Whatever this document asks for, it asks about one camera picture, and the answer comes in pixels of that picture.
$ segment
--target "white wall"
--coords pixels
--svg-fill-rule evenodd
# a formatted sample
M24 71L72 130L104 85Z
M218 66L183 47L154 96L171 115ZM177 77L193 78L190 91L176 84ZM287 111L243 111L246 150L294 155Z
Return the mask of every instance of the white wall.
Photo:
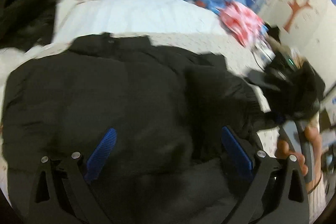
M289 32L286 32L283 27L292 13L288 5L292 1L273 0L260 15L271 25L280 27L282 43L298 48L328 89L336 81L336 6L331 0L309 0L312 8L299 11ZM297 2L303 5L306 0Z

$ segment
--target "white sheet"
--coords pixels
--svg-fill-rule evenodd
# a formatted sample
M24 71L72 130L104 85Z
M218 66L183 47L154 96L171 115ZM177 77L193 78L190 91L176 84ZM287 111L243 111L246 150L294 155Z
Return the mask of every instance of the white sheet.
M101 32L146 33L153 38L155 45L183 47L193 52L221 53L226 56L229 69L236 74L245 74L249 68L258 68L250 51L242 48L223 30L213 12L183 0L60 0L52 44L35 46L26 53L15 48L0 50L0 97L3 98L8 75L20 64L31 58L58 54L78 36ZM256 91L263 110L267 110L265 97L260 89L256 88ZM260 132L259 136L265 151L273 156L276 130ZM8 198L7 163L1 157L1 146L0 188Z

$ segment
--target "pink and white fabric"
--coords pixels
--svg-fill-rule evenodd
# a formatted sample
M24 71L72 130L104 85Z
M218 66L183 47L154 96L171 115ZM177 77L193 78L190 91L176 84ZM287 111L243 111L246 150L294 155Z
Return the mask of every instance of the pink and white fabric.
M232 1L225 9L218 9L221 20L235 33L236 39L241 45L249 46L259 37L263 20L250 8Z

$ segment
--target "tree branch wall decal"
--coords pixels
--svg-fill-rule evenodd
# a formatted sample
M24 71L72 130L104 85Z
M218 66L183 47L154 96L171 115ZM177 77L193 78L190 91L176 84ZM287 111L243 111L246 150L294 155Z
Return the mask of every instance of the tree branch wall decal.
M301 6L297 3L297 0L293 0L293 2L289 1L288 5L292 9L292 14L290 15L287 23L284 25L283 28L285 29L286 32L289 33L289 31L291 29L291 26L293 24L293 20L297 16L298 12L301 11L302 9L305 9L305 8L312 9L312 6L309 4L309 0L306 0L306 3L304 5L301 5Z

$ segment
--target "blue textured pad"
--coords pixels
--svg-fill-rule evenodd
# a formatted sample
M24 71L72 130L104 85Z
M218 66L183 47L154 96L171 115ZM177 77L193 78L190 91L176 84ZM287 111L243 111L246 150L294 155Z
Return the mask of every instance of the blue textured pad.
M91 183L93 180L98 178L116 142L117 132L115 131L115 129L110 128L97 146L97 148L94 150L92 155L87 160L87 173L84 176L84 180L87 183Z
M252 176L253 164L227 127L222 128L222 144L237 168L237 171L250 179Z

